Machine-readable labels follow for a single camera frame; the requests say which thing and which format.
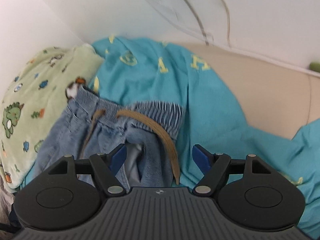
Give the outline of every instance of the clothing pile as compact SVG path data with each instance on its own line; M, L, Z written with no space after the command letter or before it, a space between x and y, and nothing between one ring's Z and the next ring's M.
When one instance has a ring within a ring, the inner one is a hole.
M45 49L12 82L0 111L0 174L11 192L63 155L86 159L120 143L127 159L116 177L126 190L193 188L203 176L192 160L200 144L236 159L256 154L281 172L306 200L299 228L320 235L320 120L292 140L249 126L208 63L181 46L110 36ZM79 179L92 184L89 175Z

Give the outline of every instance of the elastic waistband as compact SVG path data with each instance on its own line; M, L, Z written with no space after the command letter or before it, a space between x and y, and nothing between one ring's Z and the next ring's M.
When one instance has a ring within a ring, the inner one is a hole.
M130 124L135 127L152 131L145 124L129 117L116 118L116 113L120 109L129 109L139 112L160 124L174 140L177 139L178 131L182 124L184 115L183 107L175 103L146 101L121 106L109 100L99 98L93 93L93 91L82 85L76 95L75 103L78 107L87 112L89 118L93 116L96 110L105 109L105 115L100 117L98 121L108 126L114 126L116 123L119 123L119 121L121 123L127 123L130 119Z

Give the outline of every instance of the beige sofa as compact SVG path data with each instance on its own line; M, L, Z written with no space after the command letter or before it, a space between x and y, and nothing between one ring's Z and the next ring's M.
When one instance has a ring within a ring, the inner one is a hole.
M291 139L301 126L320 118L320 78L217 47L183 46L212 66L250 125Z

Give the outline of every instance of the ribbed gray surface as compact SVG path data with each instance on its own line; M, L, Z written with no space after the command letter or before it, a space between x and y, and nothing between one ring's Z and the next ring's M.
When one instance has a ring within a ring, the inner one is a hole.
M307 240L296 228L255 232L221 215L209 198L191 195L187 188L133 188L129 195L111 198L87 223L70 230L43 232L25 229L15 240Z

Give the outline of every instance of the gray cable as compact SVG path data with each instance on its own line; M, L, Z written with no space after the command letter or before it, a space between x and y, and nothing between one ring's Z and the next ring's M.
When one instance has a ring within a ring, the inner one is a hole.
M226 10L226 14L227 14L227 42L228 42L228 46L231 47L231 43L230 43L230 11L229 11L228 5L225 2L225 0L220 0L220 1L223 4L223 6Z
M201 20L200 20L200 18L199 18L199 16L198 16L198 14L196 13L196 10L192 7L192 5L189 3L188 0L183 0L183 1L188 5L188 7L189 7L190 11L192 12L193 16L196 18L196 20L197 20L197 22L198 22L198 25L199 25L199 27L200 27L201 33L202 33L202 35L203 35L203 37L204 37L205 44L206 44L207 46L209 46L207 34L206 34L205 31L204 31L203 24L202 24L202 22L201 22Z
M172 22L169 18L167 18L164 14L162 14L154 5L152 5L148 0L145 0L163 19L165 19L169 24L171 24L173 27L175 27L177 30L190 35L196 39L199 39L197 36L194 35L195 31L188 29L188 28L183 28L183 26L177 25L174 22Z

